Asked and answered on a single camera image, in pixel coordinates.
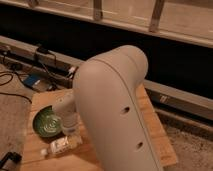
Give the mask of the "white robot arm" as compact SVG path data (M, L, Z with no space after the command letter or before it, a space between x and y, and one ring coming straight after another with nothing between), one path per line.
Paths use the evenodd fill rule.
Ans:
M142 50L117 47L83 62L52 105L64 133L84 123L104 171L164 171L136 97L147 71Z

